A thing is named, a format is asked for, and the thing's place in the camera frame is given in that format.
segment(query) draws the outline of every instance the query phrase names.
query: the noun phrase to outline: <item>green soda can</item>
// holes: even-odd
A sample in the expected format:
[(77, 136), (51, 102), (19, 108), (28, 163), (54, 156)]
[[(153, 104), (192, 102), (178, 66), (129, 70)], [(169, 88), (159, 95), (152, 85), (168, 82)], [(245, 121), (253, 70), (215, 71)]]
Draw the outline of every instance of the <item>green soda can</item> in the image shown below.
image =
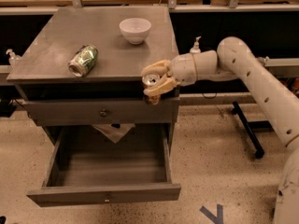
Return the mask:
[(97, 60), (97, 48), (93, 45), (85, 45), (76, 52), (68, 63), (68, 69), (76, 77), (85, 77), (95, 66)]

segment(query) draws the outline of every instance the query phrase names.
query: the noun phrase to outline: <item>bowl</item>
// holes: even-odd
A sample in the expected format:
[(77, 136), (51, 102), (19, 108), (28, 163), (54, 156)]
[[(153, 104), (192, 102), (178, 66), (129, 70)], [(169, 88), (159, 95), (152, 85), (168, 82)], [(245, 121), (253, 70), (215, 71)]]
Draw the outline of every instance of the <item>bowl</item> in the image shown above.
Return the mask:
[(150, 33), (151, 23), (146, 19), (131, 18), (120, 23), (123, 37), (131, 44), (142, 43)]

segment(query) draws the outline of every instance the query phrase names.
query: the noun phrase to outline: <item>white robotic arm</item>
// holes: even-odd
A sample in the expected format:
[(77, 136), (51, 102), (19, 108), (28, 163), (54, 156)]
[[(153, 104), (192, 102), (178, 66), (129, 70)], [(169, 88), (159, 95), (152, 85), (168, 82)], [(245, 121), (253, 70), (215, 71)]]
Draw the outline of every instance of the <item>white robotic arm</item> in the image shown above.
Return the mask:
[(254, 57), (249, 47), (236, 37), (223, 39), (214, 50), (184, 54), (174, 60), (146, 67), (144, 93), (157, 96), (187, 86), (197, 80), (225, 81), (240, 78), (264, 112), (279, 139), (293, 151), (278, 188), (275, 224), (297, 224), (299, 204), (299, 100), (273, 77)]

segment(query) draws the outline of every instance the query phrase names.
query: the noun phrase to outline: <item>closed drawer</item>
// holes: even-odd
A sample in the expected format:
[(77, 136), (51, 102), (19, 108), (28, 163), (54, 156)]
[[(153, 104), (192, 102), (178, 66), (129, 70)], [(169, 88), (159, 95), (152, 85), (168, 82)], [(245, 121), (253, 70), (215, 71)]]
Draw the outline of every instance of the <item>closed drawer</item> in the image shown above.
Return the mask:
[(42, 189), (27, 196), (40, 206), (177, 200), (163, 124), (136, 124), (119, 143), (92, 126), (63, 127)]
[(157, 105), (148, 105), (142, 99), (112, 99), (29, 101), (24, 106), (38, 126), (170, 123), (177, 120), (178, 99), (168, 98)]

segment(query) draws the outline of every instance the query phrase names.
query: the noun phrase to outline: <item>speckled floor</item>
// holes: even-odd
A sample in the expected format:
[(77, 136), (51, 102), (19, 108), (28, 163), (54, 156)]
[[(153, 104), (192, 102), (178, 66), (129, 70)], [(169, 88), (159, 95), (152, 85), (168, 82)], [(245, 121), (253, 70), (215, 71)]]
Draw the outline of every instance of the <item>speckled floor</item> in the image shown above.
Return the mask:
[[(249, 120), (263, 119), (256, 104), (240, 101)], [(183, 97), (181, 104), (171, 153), (173, 182), (182, 186), (175, 202), (40, 208), (25, 194), (41, 187), (53, 145), (24, 111), (0, 118), (0, 216), (7, 224), (221, 224), (221, 216), (230, 224), (272, 223), (288, 158), (277, 136), (257, 134), (265, 155), (255, 160), (230, 99)]]

